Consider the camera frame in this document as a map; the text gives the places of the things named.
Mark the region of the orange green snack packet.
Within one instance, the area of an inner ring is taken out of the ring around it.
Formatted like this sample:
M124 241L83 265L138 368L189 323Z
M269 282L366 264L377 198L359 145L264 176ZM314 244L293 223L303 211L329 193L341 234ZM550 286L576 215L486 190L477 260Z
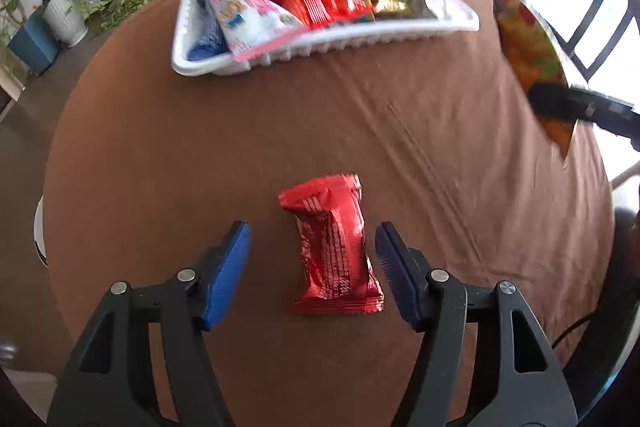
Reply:
M502 53L526 95L538 81L566 88L555 36L525 0L492 0Z

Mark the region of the gold snack packet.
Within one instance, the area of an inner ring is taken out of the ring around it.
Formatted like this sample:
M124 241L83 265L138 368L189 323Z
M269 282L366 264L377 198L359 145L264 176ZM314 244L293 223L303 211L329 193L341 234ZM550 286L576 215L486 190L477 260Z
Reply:
M371 0L377 20L396 18L433 18L425 0Z

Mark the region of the small red snack packet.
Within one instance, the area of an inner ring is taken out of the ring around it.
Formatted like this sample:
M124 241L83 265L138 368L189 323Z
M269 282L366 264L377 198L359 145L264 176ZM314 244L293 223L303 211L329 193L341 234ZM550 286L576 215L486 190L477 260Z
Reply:
M355 173L297 184L279 194L295 217L304 289L300 314L367 314L384 310L385 296L366 251L362 187Z

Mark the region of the pink cartoon snack packet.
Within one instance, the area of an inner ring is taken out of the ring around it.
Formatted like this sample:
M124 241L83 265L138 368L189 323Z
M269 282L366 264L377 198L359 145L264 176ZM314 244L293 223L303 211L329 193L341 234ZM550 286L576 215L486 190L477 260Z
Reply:
M303 35L301 20L270 0L210 0L235 62L248 61Z

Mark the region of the blue roll cake packet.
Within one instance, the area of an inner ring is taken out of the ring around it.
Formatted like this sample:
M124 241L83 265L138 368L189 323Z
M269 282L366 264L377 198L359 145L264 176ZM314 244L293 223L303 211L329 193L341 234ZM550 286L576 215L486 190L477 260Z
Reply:
M201 62L229 52L226 38L218 23L212 2L198 0L203 31L195 41L186 58L191 62Z

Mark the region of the white plastic tray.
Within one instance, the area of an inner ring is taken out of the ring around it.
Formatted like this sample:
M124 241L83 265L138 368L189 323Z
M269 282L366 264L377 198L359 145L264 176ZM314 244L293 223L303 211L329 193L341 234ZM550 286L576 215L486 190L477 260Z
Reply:
M235 62L225 53L201 62L191 62L186 56L202 34L198 0L180 0L171 49L171 67L179 75L198 77L207 74L230 76L248 72L257 66L285 62L293 57L326 53L331 50L359 48L366 44L416 40L456 31L478 31L480 18L462 0L425 0L433 18L396 18L372 22L335 23L329 27L306 32L283 46L260 54L251 60Z

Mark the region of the blue planter at left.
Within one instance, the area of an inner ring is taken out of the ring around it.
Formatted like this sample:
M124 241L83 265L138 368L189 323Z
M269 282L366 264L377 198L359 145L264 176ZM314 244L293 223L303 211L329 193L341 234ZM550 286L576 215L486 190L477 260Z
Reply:
M33 12L9 42L9 49L37 76L56 60L60 43L39 11Z

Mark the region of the white ribbed pot at left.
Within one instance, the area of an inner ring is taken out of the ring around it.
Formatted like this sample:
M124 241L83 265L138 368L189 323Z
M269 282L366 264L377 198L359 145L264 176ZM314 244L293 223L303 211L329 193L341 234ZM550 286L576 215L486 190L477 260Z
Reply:
M77 46L88 34L89 27L74 0L50 0L43 10L43 17L55 37L69 48Z

